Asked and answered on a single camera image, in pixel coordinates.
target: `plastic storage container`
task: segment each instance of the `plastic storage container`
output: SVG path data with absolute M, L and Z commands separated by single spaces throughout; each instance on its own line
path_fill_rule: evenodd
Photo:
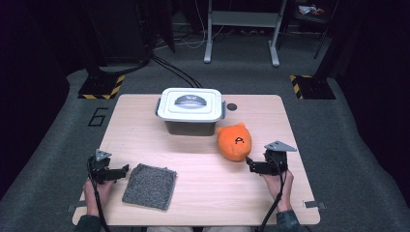
M 225 116 L 225 102 L 218 90 L 168 88 L 158 100 L 156 114 L 171 134 L 211 136 Z

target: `yellow black warning tape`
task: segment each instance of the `yellow black warning tape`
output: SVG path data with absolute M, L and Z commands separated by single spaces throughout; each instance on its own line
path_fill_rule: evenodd
M 297 77 L 312 78 L 311 75 L 290 75 L 290 81 L 292 81 L 293 90 L 295 91 L 296 97 L 298 99 L 303 99 L 301 88 L 299 87 Z
M 121 84 L 123 83 L 124 76 L 121 75 L 118 77 L 117 82 L 115 83 L 114 88 L 112 89 L 110 94 L 106 95 L 78 95 L 79 99 L 88 99 L 88 100 L 96 100 L 96 99 L 114 99 L 117 96 L 118 91 L 120 91 Z

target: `white lid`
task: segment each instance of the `white lid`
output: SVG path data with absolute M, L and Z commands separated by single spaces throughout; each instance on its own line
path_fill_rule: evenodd
M 165 121 L 216 122 L 222 115 L 221 104 L 218 90 L 168 88 L 162 92 L 157 114 Z

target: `human hand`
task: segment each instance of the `human hand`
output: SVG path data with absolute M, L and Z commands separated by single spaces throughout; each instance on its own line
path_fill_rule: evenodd
M 261 175 L 268 185 L 269 193 L 271 193 L 274 199 L 278 196 L 280 192 L 280 176 L 271 176 L 271 175 Z M 278 212 L 292 210 L 292 205 L 290 204 L 290 192 L 292 190 L 293 184 L 293 174 L 290 170 L 287 170 L 282 173 L 284 186 L 282 190 L 282 196 L 278 203 Z
M 111 193 L 112 185 L 114 185 L 114 181 L 108 181 L 103 185 L 97 184 L 97 191 L 100 195 L 100 201 L 102 203 L 102 207 L 106 205 L 108 201 L 109 194 Z M 92 216 L 99 216 L 99 208 L 97 206 L 96 195 L 94 194 L 93 184 L 91 183 L 90 179 L 87 179 L 83 186 L 85 202 L 87 205 L 87 215 Z

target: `gray cloth pad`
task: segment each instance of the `gray cloth pad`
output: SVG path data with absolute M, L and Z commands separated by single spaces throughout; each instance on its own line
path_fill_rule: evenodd
M 132 170 L 123 202 L 166 211 L 174 191 L 177 173 L 167 168 L 140 163 Z

